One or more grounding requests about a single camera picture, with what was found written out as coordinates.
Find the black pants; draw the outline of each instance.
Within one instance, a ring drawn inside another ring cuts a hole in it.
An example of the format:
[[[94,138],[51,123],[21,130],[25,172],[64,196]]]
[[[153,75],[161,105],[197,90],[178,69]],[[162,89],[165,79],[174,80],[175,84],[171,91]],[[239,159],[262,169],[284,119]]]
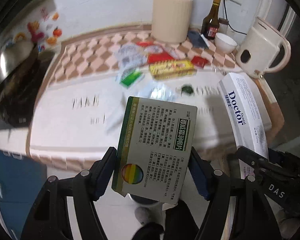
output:
[[[182,200],[174,208],[166,210],[166,230],[154,222],[140,228],[132,240],[160,240],[160,234],[164,232],[163,240],[194,240],[199,229],[191,212]]]

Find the screw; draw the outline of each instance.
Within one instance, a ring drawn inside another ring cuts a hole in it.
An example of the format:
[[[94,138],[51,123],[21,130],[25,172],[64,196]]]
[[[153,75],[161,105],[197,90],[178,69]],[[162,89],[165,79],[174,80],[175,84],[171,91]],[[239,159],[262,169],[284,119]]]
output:
[[[214,175],[216,176],[221,176],[223,174],[223,172],[221,170],[214,170]]]
[[[83,170],[83,171],[80,172],[80,175],[81,175],[82,177],[85,177],[85,176],[88,176],[89,173],[90,173],[90,171],[88,171],[88,170]]]
[[[55,180],[56,180],[56,176],[50,176],[49,178],[48,178],[48,181],[49,182],[54,182]]]
[[[256,178],[253,177],[252,175],[249,175],[249,176],[247,177],[247,179],[248,179],[249,181],[251,181],[251,182],[254,182],[254,181],[256,180]]]

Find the black power cord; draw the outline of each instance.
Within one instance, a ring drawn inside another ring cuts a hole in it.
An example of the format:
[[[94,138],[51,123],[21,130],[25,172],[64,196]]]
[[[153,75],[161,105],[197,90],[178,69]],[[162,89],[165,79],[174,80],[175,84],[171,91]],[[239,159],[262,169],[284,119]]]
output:
[[[223,5],[224,5],[224,7],[225,7],[226,19],[227,19],[227,21],[229,21],[229,20],[228,20],[228,16],[227,16],[227,10],[226,10],[226,0],[223,0]],[[246,33],[242,33],[242,32],[236,31],[234,28],[231,27],[230,23],[229,23],[229,27],[230,27],[234,32],[236,32],[236,33],[241,33],[241,34],[247,35]]]

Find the person's leg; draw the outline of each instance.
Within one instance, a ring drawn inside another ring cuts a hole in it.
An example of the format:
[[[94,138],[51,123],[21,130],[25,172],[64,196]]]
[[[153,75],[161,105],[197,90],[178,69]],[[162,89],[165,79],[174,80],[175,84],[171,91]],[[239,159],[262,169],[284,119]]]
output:
[[[160,240],[163,226],[153,222],[148,208],[138,207],[135,210],[135,216],[143,227],[135,233],[132,240]]]
[[[174,208],[166,210],[165,233],[163,240],[194,240],[199,228],[182,200]]]

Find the utensil holder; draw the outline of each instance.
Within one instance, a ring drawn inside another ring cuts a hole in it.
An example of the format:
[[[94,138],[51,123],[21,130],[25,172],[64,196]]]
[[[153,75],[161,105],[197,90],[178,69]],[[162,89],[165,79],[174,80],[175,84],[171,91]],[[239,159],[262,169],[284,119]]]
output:
[[[185,41],[192,3],[192,0],[153,0],[152,36],[164,42]]]

